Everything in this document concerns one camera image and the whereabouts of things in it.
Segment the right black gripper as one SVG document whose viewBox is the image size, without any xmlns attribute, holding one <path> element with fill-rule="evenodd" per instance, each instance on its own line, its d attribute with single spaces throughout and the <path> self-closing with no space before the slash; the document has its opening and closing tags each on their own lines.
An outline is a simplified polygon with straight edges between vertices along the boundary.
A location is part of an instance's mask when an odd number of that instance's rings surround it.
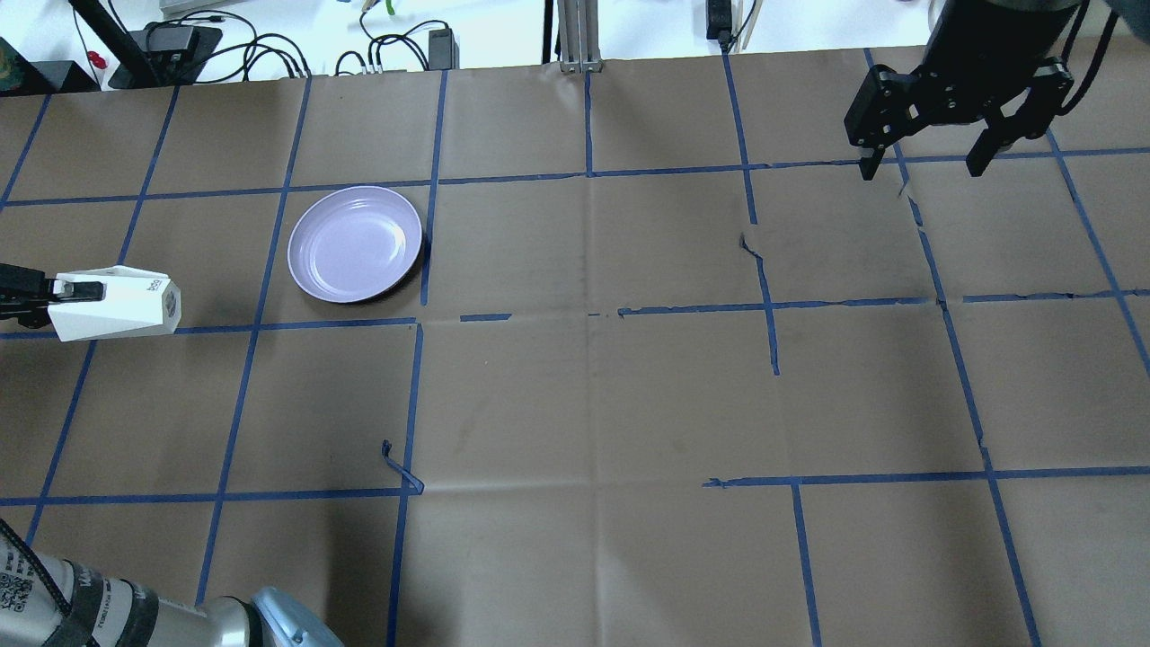
<svg viewBox="0 0 1150 647">
<path fill-rule="evenodd" d="M 923 60 L 912 74 L 871 66 L 845 115 L 849 143 L 859 151 L 862 179 L 871 182 L 888 148 L 922 128 L 986 122 L 966 156 L 980 177 L 996 155 L 1020 138 L 1046 134 L 1070 111 L 1075 78 L 1064 60 Z M 1014 113 L 1007 103 L 1023 97 Z"/>
</svg>

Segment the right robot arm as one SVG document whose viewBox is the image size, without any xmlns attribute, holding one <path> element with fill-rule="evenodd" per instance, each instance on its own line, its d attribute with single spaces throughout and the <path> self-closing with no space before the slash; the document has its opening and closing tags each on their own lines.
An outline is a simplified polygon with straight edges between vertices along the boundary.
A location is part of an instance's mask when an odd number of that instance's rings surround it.
<svg viewBox="0 0 1150 647">
<path fill-rule="evenodd" d="M 1092 86 L 1119 22 L 1147 40 L 1147 1 L 1112 1 L 1092 62 L 1076 82 L 1066 62 L 1087 8 L 1084 1 L 944 3 L 920 66 L 908 74 L 871 66 L 846 111 L 862 179 L 873 179 L 889 148 L 925 128 L 986 123 L 966 156 L 974 177 L 1017 140 L 1044 134 Z"/>
</svg>

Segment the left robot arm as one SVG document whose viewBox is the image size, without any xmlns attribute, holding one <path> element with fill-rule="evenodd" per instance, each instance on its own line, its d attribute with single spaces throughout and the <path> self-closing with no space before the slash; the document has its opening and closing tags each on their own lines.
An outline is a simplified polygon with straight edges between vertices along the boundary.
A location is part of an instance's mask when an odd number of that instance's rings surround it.
<svg viewBox="0 0 1150 647">
<path fill-rule="evenodd" d="M 181 287 L 167 274 L 112 265 L 49 276 L 3 265 L 3 319 L 63 342 L 172 334 Z M 3 646 L 338 646 L 324 621 L 275 587 L 200 606 L 34 552 L 3 523 Z"/>
</svg>

